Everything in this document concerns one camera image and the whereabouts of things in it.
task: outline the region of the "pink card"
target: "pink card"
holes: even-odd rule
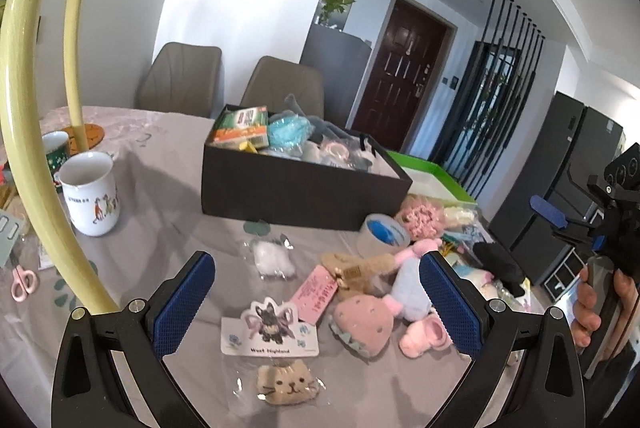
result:
[[[338,284],[329,271],[316,265],[290,301],[297,305],[301,321],[315,325],[337,290]]]

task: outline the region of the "black metal rod screen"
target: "black metal rod screen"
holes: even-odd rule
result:
[[[521,12],[492,0],[482,32],[430,160],[440,164],[477,198],[509,145],[536,78],[545,37]],[[485,41],[493,27],[491,40]]]

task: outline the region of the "mug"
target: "mug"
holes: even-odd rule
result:
[[[69,135],[66,132],[58,131],[44,134],[42,136],[42,146],[47,157],[49,173],[56,186],[56,191],[62,191],[62,185],[58,180],[58,171],[69,158]]]
[[[58,172],[72,224],[88,236],[101,236],[114,228],[120,216],[113,159],[102,152],[71,157]]]

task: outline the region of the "pink scissors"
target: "pink scissors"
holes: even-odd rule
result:
[[[11,254],[11,261],[14,265],[14,282],[11,284],[11,296],[15,301],[21,303],[38,288],[38,277],[33,271],[22,268],[13,253]]]

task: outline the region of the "blue gripper pad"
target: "blue gripper pad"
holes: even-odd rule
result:
[[[156,357],[178,350],[196,312],[211,289],[216,276],[216,264],[209,253],[200,251],[200,257],[178,284],[153,324],[153,347]]]
[[[441,258],[442,264],[436,260],[436,257]],[[443,264],[450,269],[449,264],[439,253],[425,254],[420,259],[420,283],[458,351],[476,358],[484,340],[484,325],[462,293],[466,295],[471,291],[476,292],[481,301],[478,302],[474,295],[471,298],[477,302],[478,306],[483,305],[484,299],[475,288],[467,291],[464,288],[465,283],[471,287],[473,284],[462,281],[452,269],[450,269],[452,275],[447,275]]]
[[[558,229],[564,229],[569,224],[562,211],[556,208],[553,204],[549,204],[539,195],[531,197],[529,199],[529,205],[538,215],[540,215],[540,217],[544,218]]]

